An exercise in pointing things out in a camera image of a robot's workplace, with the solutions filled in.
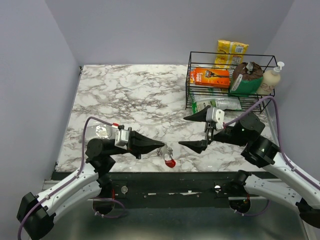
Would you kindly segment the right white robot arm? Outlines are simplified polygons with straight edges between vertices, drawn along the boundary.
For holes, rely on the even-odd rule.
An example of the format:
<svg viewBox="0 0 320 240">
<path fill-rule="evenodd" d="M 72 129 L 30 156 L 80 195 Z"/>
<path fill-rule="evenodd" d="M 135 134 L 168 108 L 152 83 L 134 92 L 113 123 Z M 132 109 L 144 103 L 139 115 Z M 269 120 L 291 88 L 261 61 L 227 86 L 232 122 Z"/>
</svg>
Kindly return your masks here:
<svg viewBox="0 0 320 240">
<path fill-rule="evenodd" d="M 265 124 L 253 113 L 248 112 L 235 120 L 233 126 L 224 122 L 223 110 L 207 106 L 203 110 L 184 117 L 186 121 L 204 122 L 205 138 L 198 141 L 180 141 L 200 154 L 212 142 L 243 147 L 241 156 L 250 164 L 282 180 L 281 186 L 244 170 L 222 189 L 232 196 L 256 195 L 282 204 L 297 212 L 307 224 L 320 227 L 320 183 L 293 161 L 287 158 L 279 146 L 261 135 Z"/>
</svg>

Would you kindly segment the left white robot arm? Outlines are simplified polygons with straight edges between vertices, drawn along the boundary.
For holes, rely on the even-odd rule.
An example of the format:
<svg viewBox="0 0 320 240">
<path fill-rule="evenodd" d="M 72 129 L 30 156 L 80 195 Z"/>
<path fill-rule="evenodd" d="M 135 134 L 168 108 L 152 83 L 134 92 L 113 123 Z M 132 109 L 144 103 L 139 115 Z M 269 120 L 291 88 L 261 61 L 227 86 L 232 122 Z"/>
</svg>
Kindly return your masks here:
<svg viewBox="0 0 320 240">
<path fill-rule="evenodd" d="M 93 138 L 82 149 L 78 169 L 51 188 L 36 195 L 27 193 L 20 202 L 17 219 L 33 240 L 40 240 L 55 225 L 56 220 L 82 201 L 112 196 L 109 172 L 116 163 L 113 155 L 131 154 L 136 159 L 161 148 L 164 142 L 153 140 L 131 129 L 121 129 L 114 139 Z"/>
</svg>

